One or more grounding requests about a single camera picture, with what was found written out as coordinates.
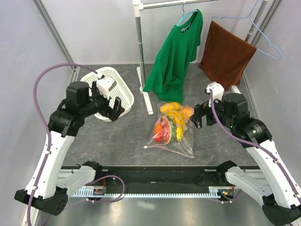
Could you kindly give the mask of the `clear zip top bag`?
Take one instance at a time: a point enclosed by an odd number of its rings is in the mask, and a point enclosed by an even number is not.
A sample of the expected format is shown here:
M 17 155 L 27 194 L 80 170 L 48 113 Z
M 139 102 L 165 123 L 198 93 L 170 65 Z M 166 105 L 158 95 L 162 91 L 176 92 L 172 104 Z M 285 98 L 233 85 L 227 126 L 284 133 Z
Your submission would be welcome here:
M 144 149 L 160 148 L 193 159 L 194 108 L 178 102 L 160 102 L 157 107 L 158 119 Z

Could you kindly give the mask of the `pale yellow pear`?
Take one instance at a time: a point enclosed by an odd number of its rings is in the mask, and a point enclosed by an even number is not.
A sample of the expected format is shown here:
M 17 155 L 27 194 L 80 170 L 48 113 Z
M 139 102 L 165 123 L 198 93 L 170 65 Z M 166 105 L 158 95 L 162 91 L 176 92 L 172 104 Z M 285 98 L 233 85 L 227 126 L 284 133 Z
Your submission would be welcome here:
M 167 114 L 169 110 L 173 109 L 173 105 L 171 103 L 166 103 L 160 107 L 160 112 L 162 114 Z

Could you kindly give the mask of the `orange peach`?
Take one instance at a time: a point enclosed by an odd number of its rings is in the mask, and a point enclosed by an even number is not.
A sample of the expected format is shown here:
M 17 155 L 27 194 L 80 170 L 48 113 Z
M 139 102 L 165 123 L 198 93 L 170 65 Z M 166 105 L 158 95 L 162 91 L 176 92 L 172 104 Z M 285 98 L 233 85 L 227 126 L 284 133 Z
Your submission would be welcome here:
M 182 114 L 185 118 L 190 118 L 194 114 L 194 108 L 192 106 L 184 106 Z

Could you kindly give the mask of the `watermelon slice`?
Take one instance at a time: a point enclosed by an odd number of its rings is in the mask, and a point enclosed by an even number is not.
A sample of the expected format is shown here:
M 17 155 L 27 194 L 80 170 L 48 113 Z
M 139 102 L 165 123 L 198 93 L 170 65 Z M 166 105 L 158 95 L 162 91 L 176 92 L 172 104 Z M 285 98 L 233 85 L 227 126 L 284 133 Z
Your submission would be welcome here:
M 162 140 L 162 142 L 160 142 L 160 144 L 167 145 L 171 141 L 176 139 L 176 126 L 172 119 L 170 119 L 167 116 L 160 116 L 159 119 L 157 120 L 157 122 L 160 122 L 161 125 L 164 127 L 164 136 L 163 136 L 163 140 Z

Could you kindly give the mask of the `red mango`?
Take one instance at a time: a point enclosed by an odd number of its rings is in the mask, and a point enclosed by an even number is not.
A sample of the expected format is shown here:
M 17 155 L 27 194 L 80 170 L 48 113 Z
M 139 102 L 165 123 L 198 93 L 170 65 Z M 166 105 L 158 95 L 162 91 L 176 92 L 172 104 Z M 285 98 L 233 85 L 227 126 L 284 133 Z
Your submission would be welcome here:
M 157 143 L 162 142 L 164 136 L 164 127 L 160 122 L 157 122 L 154 127 L 154 138 Z

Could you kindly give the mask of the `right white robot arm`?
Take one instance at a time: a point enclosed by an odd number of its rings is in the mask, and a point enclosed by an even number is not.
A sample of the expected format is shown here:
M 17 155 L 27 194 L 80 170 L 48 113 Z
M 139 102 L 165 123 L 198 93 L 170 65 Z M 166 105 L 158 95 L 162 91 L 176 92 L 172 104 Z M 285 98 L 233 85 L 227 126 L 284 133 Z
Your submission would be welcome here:
M 267 126 L 250 117 L 247 100 L 242 94 L 224 94 L 212 88 L 207 93 L 210 99 L 196 105 L 191 116 L 196 127 L 202 127 L 203 117 L 208 126 L 218 124 L 252 156 L 268 183 L 264 185 L 231 161 L 220 165 L 222 170 L 216 172 L 216 182 L 238 186 L 260 205 L 273 225 L 299 226 L 301 187 L 282 161 Z

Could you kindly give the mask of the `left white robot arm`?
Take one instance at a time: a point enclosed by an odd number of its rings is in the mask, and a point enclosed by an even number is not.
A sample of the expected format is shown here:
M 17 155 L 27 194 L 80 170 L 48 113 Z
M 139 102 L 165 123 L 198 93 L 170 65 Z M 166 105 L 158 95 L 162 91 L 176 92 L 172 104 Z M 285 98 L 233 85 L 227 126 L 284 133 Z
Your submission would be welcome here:
M 116 97 L 109 106 L 110 91 L 115 82 L 94 81 L 89 85 L 83 81 L 72 82 L 66 89 L 66 98 L 50 115 L 42 156 L 33 177 L 26 188 L 16 191 L 15 200 L 45 213 L 57 216 L 65 208 L 68 199 L 81 187 L 103 181 L 102 166 L 95 161 L 83 163 L 79 170 L 62 181 L 58 175 L 66 153 L 73 143 L 85 118 L 101 114 L 115 121 L 123 112 L 121 98 Z

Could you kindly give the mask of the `yellow banana bunch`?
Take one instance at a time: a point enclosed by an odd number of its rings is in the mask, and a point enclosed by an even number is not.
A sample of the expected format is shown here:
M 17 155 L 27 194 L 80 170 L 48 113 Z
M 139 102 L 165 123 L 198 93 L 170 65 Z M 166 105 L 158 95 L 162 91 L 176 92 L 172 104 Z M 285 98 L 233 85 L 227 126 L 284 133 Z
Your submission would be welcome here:
M 181 141 L 184 137 L 185 131 L 187 130 L 186 119 L 181 112 L 183 106 L 178 102 L 169 103 L 173 105 L 173 109 L 169 110 L 166 115 L 174 121 L 176 126 L 176 139 L 177 141 Z

